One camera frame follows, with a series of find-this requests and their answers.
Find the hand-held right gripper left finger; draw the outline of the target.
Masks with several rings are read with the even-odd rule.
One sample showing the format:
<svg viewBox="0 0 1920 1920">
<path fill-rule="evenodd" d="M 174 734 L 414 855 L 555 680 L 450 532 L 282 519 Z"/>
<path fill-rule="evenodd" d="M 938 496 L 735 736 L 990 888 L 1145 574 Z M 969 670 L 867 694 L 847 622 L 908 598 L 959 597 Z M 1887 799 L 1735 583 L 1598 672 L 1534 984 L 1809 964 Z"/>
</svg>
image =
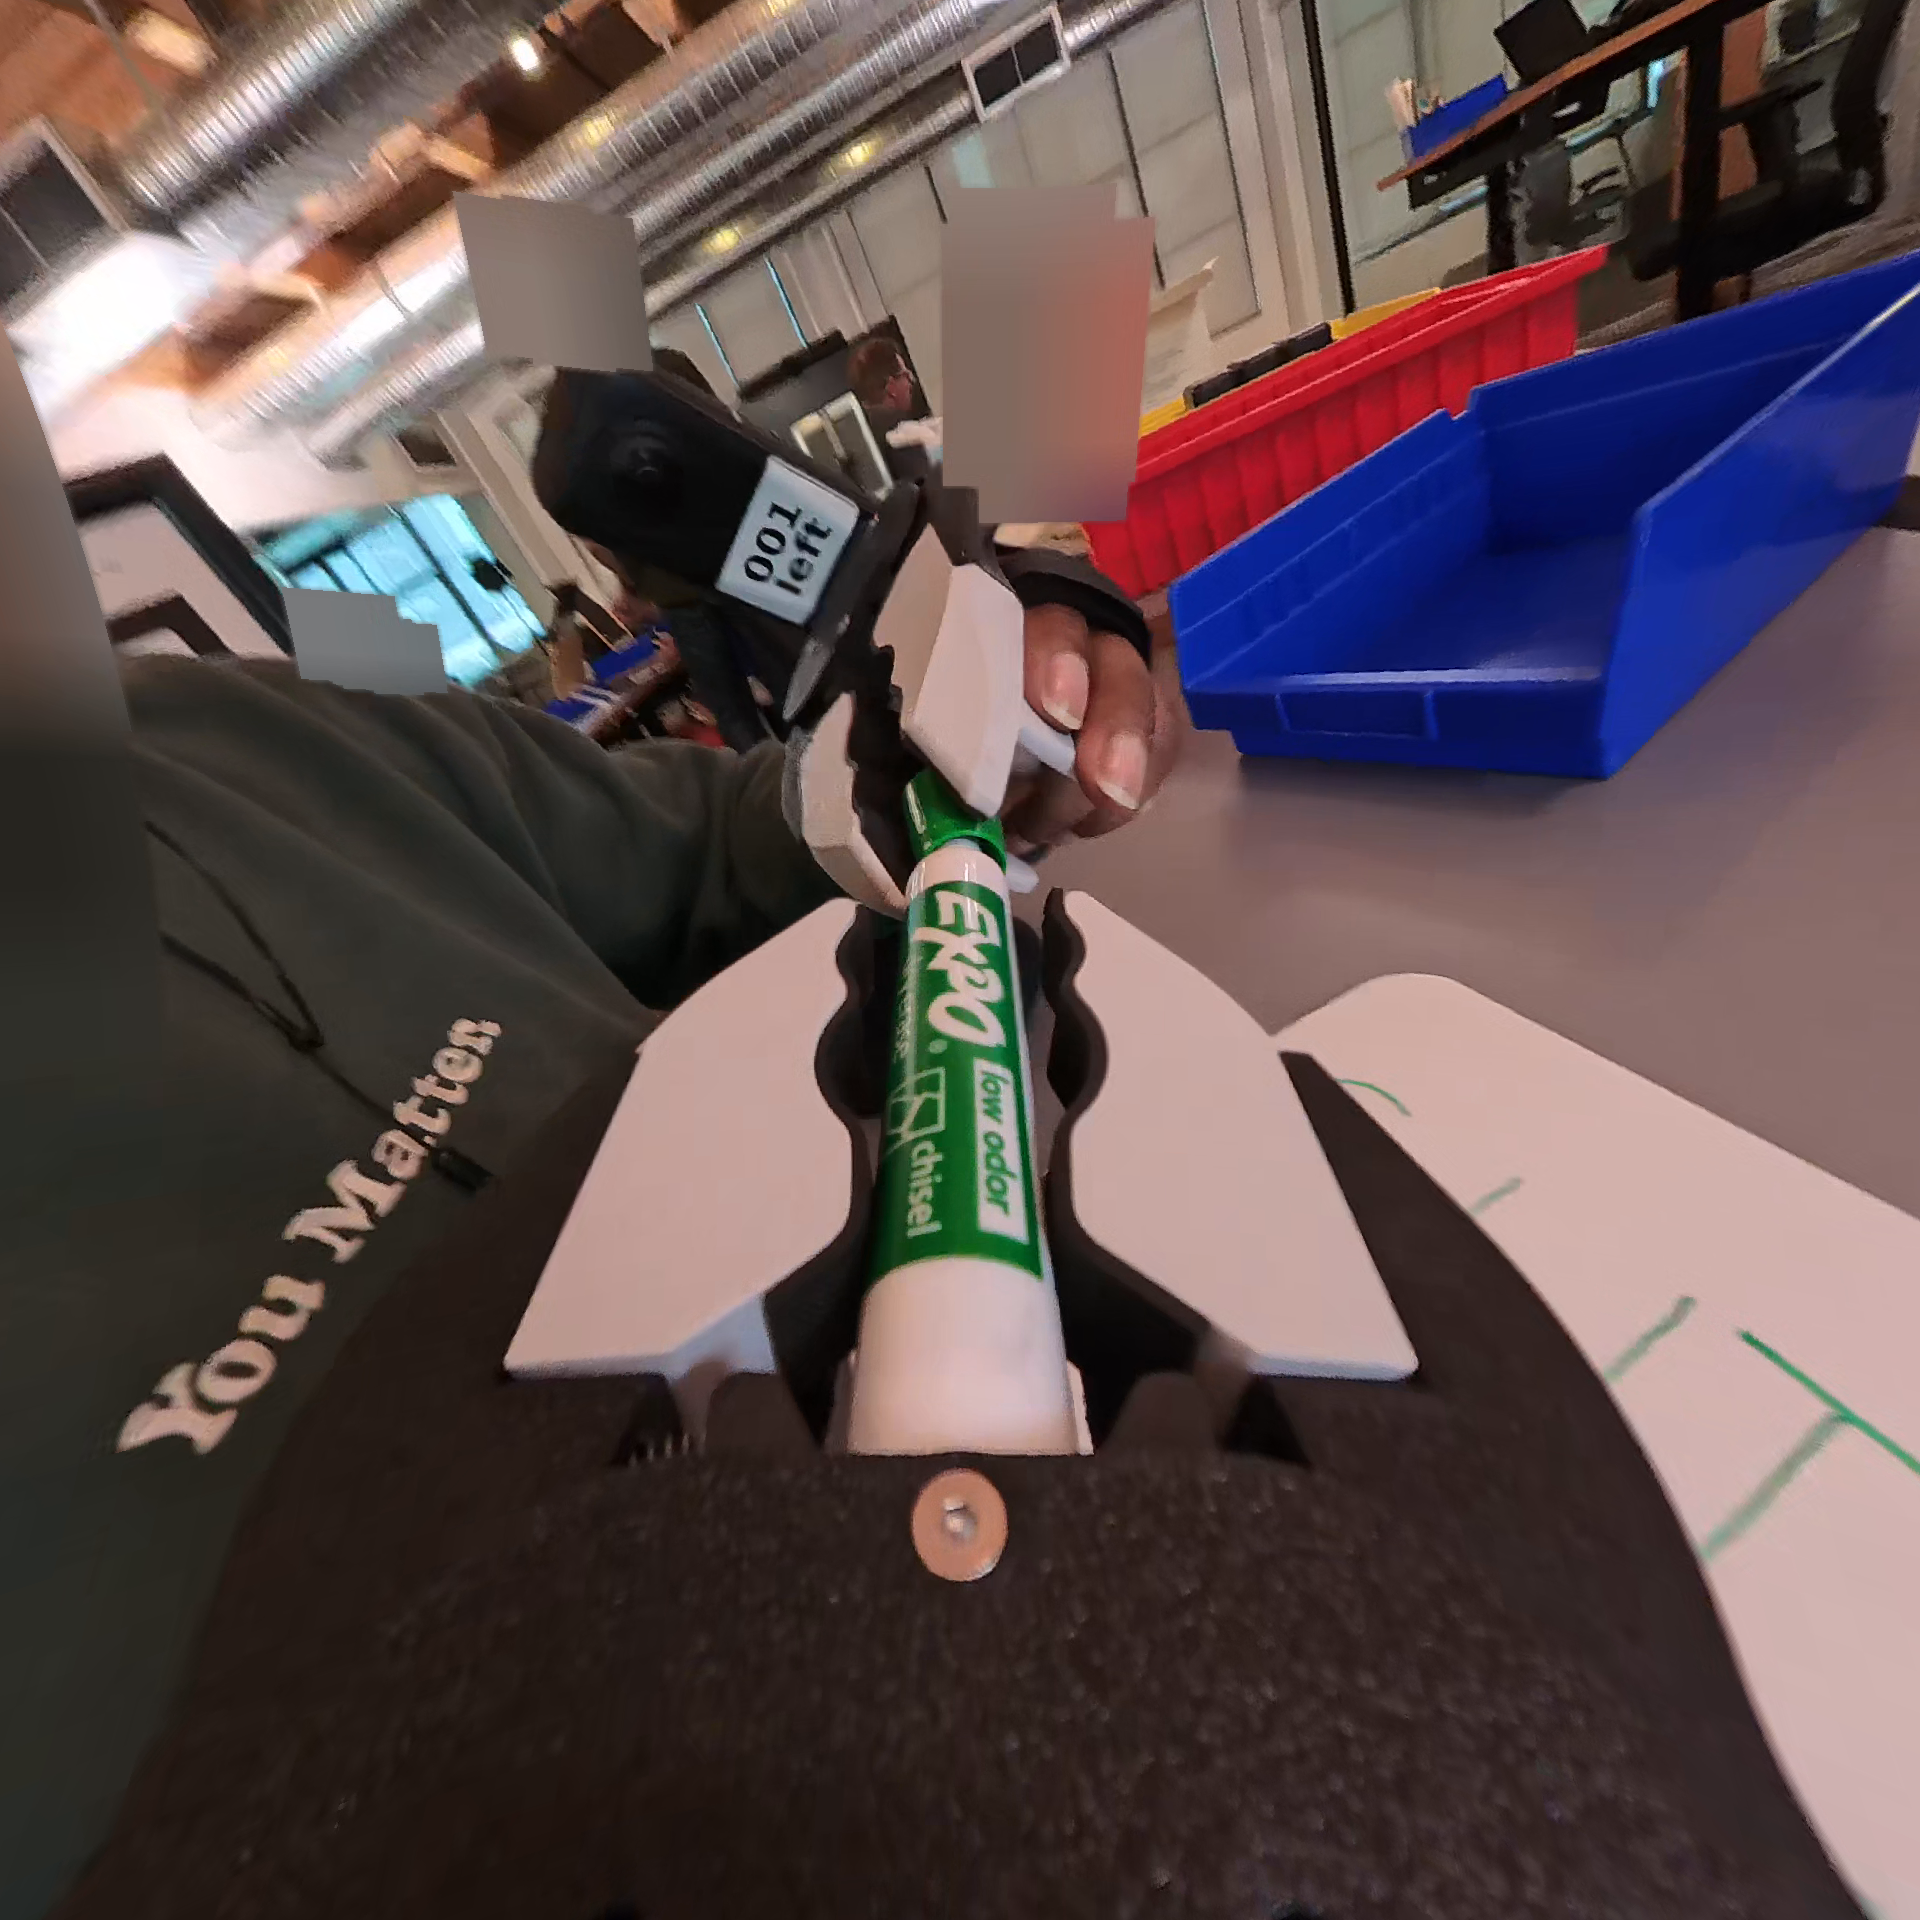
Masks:
<svg viewBox="0 0 1920 1920">
<path fill-rule="evenodd" d="M 868 927 L 831 900 L 661 1022 L 505 1351 L 510 1379 L 657 1376 L 705 1427 L 725 1379 L 779 1376 L 826 1427 L 873 1201 L 847 1093 L 871 983 Z"/>
</svg>

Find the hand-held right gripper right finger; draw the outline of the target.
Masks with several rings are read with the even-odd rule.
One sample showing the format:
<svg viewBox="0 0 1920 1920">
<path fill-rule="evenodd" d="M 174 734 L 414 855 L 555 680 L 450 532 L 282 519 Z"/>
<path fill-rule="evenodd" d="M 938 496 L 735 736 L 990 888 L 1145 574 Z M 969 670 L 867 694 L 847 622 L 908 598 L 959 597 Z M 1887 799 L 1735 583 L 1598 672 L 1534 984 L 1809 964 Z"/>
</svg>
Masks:
<svg viewBox="0 0 1920 1920">
<path fill-rule="evenodd" d="M 1043 911 L 1047 1237 L 1089 1427 L 1186 1376 L 1405 1382 L 1420 1360 L 1275 1040 L 1091 894 Z"/>
</svg>

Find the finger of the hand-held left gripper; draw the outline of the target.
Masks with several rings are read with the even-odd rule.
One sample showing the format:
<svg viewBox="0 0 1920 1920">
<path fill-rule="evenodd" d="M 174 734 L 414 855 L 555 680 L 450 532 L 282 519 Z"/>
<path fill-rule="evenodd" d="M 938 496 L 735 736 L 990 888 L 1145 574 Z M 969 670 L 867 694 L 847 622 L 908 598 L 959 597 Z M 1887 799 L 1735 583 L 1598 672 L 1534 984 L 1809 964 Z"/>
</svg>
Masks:
<svg viewBox="0 0 1920 1920">
<path fill-rule="evenodd" d="M 905 913 L 905 881 L 858 809 L 850 724 L 819 724 L 786 745 L 786 823 L 842 895 L 890 920 Z"/>
<path fill-rule="evenodd" d="M 1018 777 L 1075 769 L 1075 739 L 1023 697 L 1023 612 L 983 567 L 950 572 L 915 689 L 915 752 L 973 813 L 1003 813 Z"/>
</svg>

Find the green marker cap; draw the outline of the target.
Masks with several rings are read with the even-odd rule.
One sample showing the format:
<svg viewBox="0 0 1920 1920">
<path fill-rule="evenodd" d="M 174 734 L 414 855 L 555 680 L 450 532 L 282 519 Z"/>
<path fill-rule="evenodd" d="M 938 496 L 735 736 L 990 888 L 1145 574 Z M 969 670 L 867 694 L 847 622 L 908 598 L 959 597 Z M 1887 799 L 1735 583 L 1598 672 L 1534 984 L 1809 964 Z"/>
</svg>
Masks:
<svg viewBox="0 0 1920 1920">
<path fill-rule="evenodd" d="M 932 768 L 911 774 L 902 789 L 902 815 L 911 865 L 950 845 L 971 845 L 1005 870 L 1002 823 L 979 813 Z"/>
</svg>

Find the green dry-erase marker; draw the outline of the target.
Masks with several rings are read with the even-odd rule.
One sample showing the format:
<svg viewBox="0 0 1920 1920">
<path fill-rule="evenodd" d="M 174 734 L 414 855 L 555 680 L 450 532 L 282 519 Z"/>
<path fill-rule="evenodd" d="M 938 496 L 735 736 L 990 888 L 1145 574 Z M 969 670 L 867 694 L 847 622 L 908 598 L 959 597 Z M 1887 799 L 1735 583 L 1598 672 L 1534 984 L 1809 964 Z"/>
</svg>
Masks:
<svg viewBox="0 0 1920 1920">
<path fill-rule="evenodd" d="M 1075 1456 L 1002 860 L 973 837 L 908 884 L 847 1449 Z"/>
</svg>

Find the white whiteboard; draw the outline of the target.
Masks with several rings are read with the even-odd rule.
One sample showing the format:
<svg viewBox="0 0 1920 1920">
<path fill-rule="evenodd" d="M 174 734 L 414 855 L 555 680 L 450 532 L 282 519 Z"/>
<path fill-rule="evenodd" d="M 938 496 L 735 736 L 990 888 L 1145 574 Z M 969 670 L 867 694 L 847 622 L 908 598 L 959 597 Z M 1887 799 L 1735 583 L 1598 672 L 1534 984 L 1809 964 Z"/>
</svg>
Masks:
<svg viewBox="0 0 1920 1920">
<path fill-rule="evenodd" d="M 1285 1025 L 1556 1311 L 1867 1916 L 1918 1916 L 1918 1227 L 1445 975 Z"/>
</svg>

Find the blue plastic bin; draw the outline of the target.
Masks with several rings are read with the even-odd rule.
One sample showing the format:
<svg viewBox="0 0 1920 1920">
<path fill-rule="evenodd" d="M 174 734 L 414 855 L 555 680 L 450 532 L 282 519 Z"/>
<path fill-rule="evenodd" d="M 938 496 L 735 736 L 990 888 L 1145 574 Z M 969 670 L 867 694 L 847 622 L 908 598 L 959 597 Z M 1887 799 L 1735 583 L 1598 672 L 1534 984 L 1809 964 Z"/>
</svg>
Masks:
<svg viewBox="0 0 1920 1920">
<path fill-rule="evenodd" d="M 1244 757 L 1604 779 L 1893 508 L 1918 256 L 1436 413 L 1173 583 Z"/>
</svg>

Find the person's left forearm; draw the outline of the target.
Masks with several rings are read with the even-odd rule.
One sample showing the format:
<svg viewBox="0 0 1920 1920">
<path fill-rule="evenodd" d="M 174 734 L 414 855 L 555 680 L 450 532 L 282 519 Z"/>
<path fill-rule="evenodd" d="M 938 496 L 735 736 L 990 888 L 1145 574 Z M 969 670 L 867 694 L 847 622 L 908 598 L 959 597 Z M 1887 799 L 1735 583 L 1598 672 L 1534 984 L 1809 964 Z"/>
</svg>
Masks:
<svg viewBox="0 0 1920 1920">
<path fill-rule="evenodd" d="M 382 694 L 286 663 L 121 670 L 151 819 L 274 950 L 666 1011 L 835 903 L 779 748 L 610 752 L 485 694 Z"/>
</svg>

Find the person's left hand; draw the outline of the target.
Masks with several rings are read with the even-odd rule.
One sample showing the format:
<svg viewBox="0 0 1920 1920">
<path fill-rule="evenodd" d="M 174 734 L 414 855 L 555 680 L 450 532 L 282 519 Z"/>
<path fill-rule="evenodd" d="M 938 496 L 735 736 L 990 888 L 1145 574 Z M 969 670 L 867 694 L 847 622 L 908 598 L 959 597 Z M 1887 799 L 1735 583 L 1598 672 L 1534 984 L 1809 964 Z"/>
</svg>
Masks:
<svg viewBox="0 0 1920 1920">
<path fill-rule="evenodd" d="M 1185 697 L 1166 604 L 1147 606 L 1150 652 L 1073 607 L 1023 615 L 1023 697 L 1075 742 L 1069 774 L 1041 768 L 1011 784 L 1002 832 L 1013 856 L 1041 861 L 1107 837 L 1147 809 L 1185 739 Z"/>
</svg>

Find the red plastic bin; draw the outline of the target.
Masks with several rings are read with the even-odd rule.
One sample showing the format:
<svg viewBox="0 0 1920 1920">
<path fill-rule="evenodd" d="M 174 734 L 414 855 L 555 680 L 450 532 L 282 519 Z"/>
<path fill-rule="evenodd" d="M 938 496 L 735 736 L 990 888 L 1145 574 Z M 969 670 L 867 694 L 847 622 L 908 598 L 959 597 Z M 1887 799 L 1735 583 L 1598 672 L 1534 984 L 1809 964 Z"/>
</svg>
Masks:
<svg viewBox="0 0 1920 1920">
<path fill-rule="evenodd" d="M 1397 433 L 1463 413 L 1479 385 L 1562 360 L 1607 259 L 1586 246 L 1433 294 L 1162 425 L 1124 513 L 1089 523 L 1094 565 L 1133 597 L 1158 591 Z"/>
</svg>

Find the wooden office table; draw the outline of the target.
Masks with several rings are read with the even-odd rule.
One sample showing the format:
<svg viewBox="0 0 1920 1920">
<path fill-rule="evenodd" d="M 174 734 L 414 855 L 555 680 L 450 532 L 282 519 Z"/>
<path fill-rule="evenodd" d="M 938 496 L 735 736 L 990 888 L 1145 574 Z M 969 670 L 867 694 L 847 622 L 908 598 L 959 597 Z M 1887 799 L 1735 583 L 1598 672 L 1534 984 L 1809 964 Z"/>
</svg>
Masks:
<svg viewBox="0 0 1920 1920">
<path fill-rule="evenodd" d="M 1831 232 L 1876 222 L 1887 192 L 1913 176 L 1915 105 L 1883 92 L 1895 54 L 1915 53 L 1910 4 L 1862 4 L 1841 69 L 1827 84 L 1831 143 L 1798 148 L 1797 107 L 1822 84 L 1763 87 L 1724 95 L 1726 35 L 1765 7 L 1689 3 L 1641 12 L 1625 27 L 1586 37 L 1579 53 L 1538 73 L 1471 120 L 1441 118 L 1447 137 L 1409 137 L 1404 164 L 1381 190 L 1404 185 L 1412 207 L 1484 180 L 1486 262 L 1514 267 L 1505 196 L 1526 155 L 1598 118 L 1617 83 L 1678 60 L 1684 67 L 1678 185 L 1670 220 L 1631 231 L 1622 259 L 1641 281 L 1670 279 L 1673 321 L 1701 319 L 1726 281 L 1753 281 Z"/>
</svg>

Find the silver ceiling duct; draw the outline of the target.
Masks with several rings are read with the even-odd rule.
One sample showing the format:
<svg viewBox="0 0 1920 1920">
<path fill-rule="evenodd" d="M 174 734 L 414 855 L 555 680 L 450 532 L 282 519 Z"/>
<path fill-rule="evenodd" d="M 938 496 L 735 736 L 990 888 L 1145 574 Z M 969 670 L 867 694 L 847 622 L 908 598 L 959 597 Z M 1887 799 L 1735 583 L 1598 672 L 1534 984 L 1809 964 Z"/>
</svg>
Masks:
<svg viewBox="0 0 1920 1920">
<path fill-rule="evenodd" d="M 827 159 L 925 88 L 954 94 L 938 132 L 975 112 L 971 67 L 1061 16 L 1062 51 L 1155 4 L 791 3 L 723 4 L 474 190 L 581 203 L 630 220 L 652 312 L 679 299 L 658 261 L 735 220 L 810 159 Z M 503 4 L 290 4 L 191 88 L 116 164 L 121 201 L 181 239 L 187 301 L 218 301 L 215 269 L 290 273 L 373 220 L 427 148 L 491 109 L 510 37 Z M 347 463 L 373 433 L 435 412 L 482 374 L 474 293 L 453 212 L 403 222 L 340 285 L 306 299 L 230 358 L 195 403 L 199 432 L 244 445 L 300 433 Z"/>
</svg>

